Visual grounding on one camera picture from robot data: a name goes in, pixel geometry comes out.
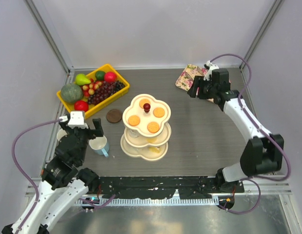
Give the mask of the cream three-tier cake stand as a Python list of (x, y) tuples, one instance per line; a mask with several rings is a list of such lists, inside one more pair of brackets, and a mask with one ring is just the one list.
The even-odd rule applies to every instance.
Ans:
[[(139, 106), (139, 101), (143, 98), (150, 100), (150, 104), (145, 104), (143, 109)], [(165, 110), (165, 115), (161, 118), (157, 118), (153, 115), (153, 110), (156, 107), (162, 107)], [(128, 124), (128, 118), (132, 115), (138, 115), (141, 119), (140, 124), (137, 126), (131, 126)], [(142, 158), (147, 161), (157, 161), (162, 159), (168, 151), (168, 141), (171, 137), (172, 130), (169, 125), (169, 119), (171, 117), (171, 109), (169, 105), (154, 98), (149, 94), (140, 94), (135, 96), (130, 105), (124, 110), (122, 114), (122, 120), (125, 125), (125, 130), (121, 137), (121, 149), (123, 152), (135, 158)], [(157, 122), (160, 129), (156, 133), (150, 133), (147, 130), (147, 124), (150, 122)], [(132, 138), (129, 135), (129, 130), (135, 130), (140, 135), (137, 138)], [(155, 143), (147, 142), (147, 138), (156, 137)], [(154, 154), (148, 150), (149, 147), (160, 147), (161, 153)]]

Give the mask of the yellow plastic fruit bin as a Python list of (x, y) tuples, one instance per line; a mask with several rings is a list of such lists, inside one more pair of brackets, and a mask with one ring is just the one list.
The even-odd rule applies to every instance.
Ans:
[(77, 74), (74, 82), (57, 92), (57, 97), (76, 123), (78, 117), (87, 119), (128, 93), (129, 87), (110, 64), (105, 64), (87, 75)]

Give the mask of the red apple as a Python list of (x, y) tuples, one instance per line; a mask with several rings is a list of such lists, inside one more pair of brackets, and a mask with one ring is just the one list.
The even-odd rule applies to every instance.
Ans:
[(79, 100), (79, 101), (75, 102), (74, 110), (87, 112), (89, 110), (89, 105), (86, 101)]
[(104, 75), (104, 81), (108, 83), (115, 82), (117, 80), (117, 75), (114, 72), (106, 72)]

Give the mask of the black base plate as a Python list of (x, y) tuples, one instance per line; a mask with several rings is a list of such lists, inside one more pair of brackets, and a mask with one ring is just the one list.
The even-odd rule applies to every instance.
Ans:
[(105, 176), (99, 178), (98, 194), (104, 198), (181, 199), (210, 198), (212, 194), (243, 193), (243, 184), (207, 176)]

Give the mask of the black white mug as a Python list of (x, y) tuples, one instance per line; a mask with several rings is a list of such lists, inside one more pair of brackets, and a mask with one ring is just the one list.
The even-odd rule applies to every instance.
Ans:
[(59, 129), (59, 131), (57, 132), (57, 136), (56, 136), (57, 141), (60, 141), (61, 138), (63, 138), (66, 135), (67, 135), (67, 132), (65, 130)]

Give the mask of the yellow swiss roll cake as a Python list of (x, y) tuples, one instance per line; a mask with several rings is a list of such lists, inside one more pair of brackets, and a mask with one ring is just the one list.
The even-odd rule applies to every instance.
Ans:
[(154, 154), (160, 154), (161, 148), (160, 147), (149, 147), (148, 150)]

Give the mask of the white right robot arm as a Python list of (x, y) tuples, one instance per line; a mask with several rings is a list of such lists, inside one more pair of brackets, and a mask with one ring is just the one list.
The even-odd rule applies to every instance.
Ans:
[(206, 76), (195, 76), (188, 90), (191, 98), (212, 99), (235, 123), (246, 146), (239, 162), (216, 173), (215, 186), (221, 192), (244, 178), (277, 172), (282, 167), (284, 139), (261, 125), (247, 107), (239, 91), (231, 89), (227, 69), (215, 69)]

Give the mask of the metal serving tongs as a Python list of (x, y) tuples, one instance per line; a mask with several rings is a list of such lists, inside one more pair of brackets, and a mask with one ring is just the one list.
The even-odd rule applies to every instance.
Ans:
[(200, 67), (186, 67), (185, 68), (185, 77), (188, 80), (193, 81), (195, 76), (204, 76), (204, 73), (202, 72)]

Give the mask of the blue white mug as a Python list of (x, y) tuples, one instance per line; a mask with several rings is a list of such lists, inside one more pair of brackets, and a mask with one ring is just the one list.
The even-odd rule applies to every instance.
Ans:
[(96, 137), (95, 139), (89, 140), (89, 146), (98, 155), (109, 157), (110, 145), (106, 136)]

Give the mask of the yellow dome cake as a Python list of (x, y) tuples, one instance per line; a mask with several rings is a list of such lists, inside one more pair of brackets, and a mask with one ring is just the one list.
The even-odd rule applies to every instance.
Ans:
[(157, 138), (156, 137), (152, 137), (152, 138), (147, 138), (146, 140), (149, 143), (155, 143), (157, 141)]

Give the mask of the floral serving tray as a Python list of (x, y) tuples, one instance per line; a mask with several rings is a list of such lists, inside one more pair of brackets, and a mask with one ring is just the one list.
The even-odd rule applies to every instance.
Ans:
[(228, 70), (210, 62), (207, 62), (204, 68), (187, 65), (175, 85), (185, 90), (192, 98), (209, 100), (220, 107), (238, 95), (236, 91), (231, 90)]

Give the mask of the red yellow cherries cluster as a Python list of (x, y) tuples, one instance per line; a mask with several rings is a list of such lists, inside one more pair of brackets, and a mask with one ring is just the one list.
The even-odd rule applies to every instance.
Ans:
[(83, 91), (84, 97), (88, 98), (91, 95), (93, 95), (100, 88), (101, 85), (102, 85), (101, 81), (95, 81), (90, 84), (83, 85), (81, 89)]

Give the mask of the orange biscuit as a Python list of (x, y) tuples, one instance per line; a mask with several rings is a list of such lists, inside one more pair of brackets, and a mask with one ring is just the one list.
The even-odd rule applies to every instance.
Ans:
[(147, 98), (143, 98), (139, 101), (139, 106), (143, 109), (145, 104), (150, 104), (150, 100)]
[(165, 110), (162, 107), (156, 107), (153, 110), (153, 115), (157, 118), (161, 118), (165, 115)]
[(150, 133), (156, 133), (158, 132), (160, 129), (160, 126), (157, 122), (150, 122), (147, 124), (147, 130), (150, 132)]
[(131, 126), (137, 126), (140, 124), (140, 117), (138, 115), (132, 115), (128, 118), (128, 124)]

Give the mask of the red apple back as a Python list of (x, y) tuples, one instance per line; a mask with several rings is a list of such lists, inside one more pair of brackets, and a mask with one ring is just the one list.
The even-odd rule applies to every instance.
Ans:
[(117, 75), (114, 72), (106, 72), (104, 75), (104, 81), (108, 83), (115, 82), (117, 80)]

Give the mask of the green pear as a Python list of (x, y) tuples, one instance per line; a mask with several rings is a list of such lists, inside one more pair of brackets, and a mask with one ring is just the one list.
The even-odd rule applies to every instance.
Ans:
[(75, 78), (75, 83), (78, 86), (83, 86), (90, 84), (91, 80), (85, 74), (77, 74)]

